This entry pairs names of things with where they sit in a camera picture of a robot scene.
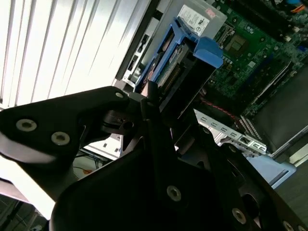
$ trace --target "silver screw head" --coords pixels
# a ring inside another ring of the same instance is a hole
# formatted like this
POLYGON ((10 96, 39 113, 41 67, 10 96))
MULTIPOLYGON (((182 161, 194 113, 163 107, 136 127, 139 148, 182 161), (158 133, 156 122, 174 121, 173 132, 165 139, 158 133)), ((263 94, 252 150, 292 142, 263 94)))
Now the silver screw head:
POLYGON ((242 225, 246 224, 246 217, 244 215, 244 213, 239 210, 238 208, 233 208, 232 209, 232 214, 234 216, 234 218, 240 222, 242 225))
POLYGON ((179 189, 173 185, 169 185, 167 187, 167 194, 170 197, 171 200, 175 202, 179 202, 182 199, 181 192, 179 189))
POLYGON ((287 230, 287 231, 294 231, 292 226, 285 220, 283 221, 283 226, 284 226, 285 230, 287 230))
POLYGON ((62 131, 57 131, 51 135, 51 141, 59 146, 67 145, 70 141, 68 134, 62 131))
POLYGON ((34 131, 38 125, 31 119, 20 119, 16 123, 17 129, 25 132, 34 131))
POLYGON ((124 95, 122 95, 122 94, 119 93, 119 92, 117 92, 115 95, 116 95, 117 97, 119 97, 119 98, 124 98, 124 95))

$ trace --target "black metal arm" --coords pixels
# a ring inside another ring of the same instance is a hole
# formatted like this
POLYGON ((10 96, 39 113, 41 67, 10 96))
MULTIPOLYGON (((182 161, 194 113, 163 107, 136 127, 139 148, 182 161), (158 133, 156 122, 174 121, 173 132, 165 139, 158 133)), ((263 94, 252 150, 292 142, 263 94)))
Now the black metal arm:
POLYGON ((149 98, 106 87, 0 113, 1 154, 37 171, 65 170, 81 147, 124 135, 122 158, 63 193, 51 230, 96 230, 101 216, 120 217, 126 227, 308 230, 239 150, 218 147, 190 113, 177 121, 184 133, 173 132, 172 140, 149 98), (175 137, 189 140, 190 162, 177 158, 175 137))

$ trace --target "black cable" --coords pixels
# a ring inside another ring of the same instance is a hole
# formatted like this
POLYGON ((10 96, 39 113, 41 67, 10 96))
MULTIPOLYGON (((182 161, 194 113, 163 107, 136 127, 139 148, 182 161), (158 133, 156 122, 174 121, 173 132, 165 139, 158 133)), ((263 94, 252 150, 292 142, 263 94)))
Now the black cable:
POLYGON ((85 170, 84 168, 81 168, 81 167, 75 167, 75 166, 74 166, 73 168, 78 168, 78 169, 84 170, 84 171, 87 172, 87 173, 91 173, 90 171, 85 170))
POLYGON ((308 0, 301 0, 301 2, 302 2, 306 7, 308 7, 308 0))
POLYGON ((6 220, 4 221, 4 223, 0 226, 0 231, 5 231, 6 228, 10 225, 11 221, 14 219, 14 217, 16 216, 17 212, 19 211, 20 207, 23 205, 24 203, 21 201, 17 201, 15 203, 15 206, 12 210, 12 212, 7 216, 6 220))
POLYGON ((22 220, 20 220, 20 221, 14 226, 14 228, 13 228, 11 231, 14 231, 14 230, 18 227, 18 225, 20 225, 21 222, 23 222, 24 220, 26 220, 27 217, 29 217, 29 216, 31 215, 32 210, 33 210, 33 207, 31 207, 30 212, 29 212, 22 220))

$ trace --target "blue plastic tab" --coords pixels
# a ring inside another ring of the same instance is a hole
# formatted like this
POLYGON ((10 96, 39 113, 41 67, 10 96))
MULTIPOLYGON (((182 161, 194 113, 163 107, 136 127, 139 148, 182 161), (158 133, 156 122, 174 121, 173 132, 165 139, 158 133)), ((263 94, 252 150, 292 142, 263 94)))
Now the blue plastic tab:
POLYGON ((301 1, 300 0, 287 0, 287 3, 288 4, 299 4, 301 3, 301 1))
POLYGON ((147 64, 141 77, 138 79, 136 87, 134 89, 135 92, 140 92, 143 83, 147 81, 145 80, 145 78, 148 76, 148 72, 151 68, 152 62, 159 55, 160 49, 163 46, 165 39, 167 39, 167 36, 169 35, 171 30, 173 31, 174 37, 171 40, 167 50, 163 53, 163 57, 160 59, 149 81, 157 81, 161 71, 168 63, 168 60, 170 59, 174 50, 184 41, 184 39, 188 39, 192 43, 196 44, 194 51, 192 51, 193 56, 215 68, 219 68, 223 65, 223 51, 219 48, 219 45, 216 42, 207 37, 199 37, 197 34, 191 31, 190 27, 181 18, 174 18, 170 24, 169 29, 166 31, 161 43, 157 47, 155 55, 153 56, 151 62, 147 64))
POLYGON ((223 51, 216 42, 208 37, 200 38, 193 55, 215 68, 220 68, 223 65, 223 51))

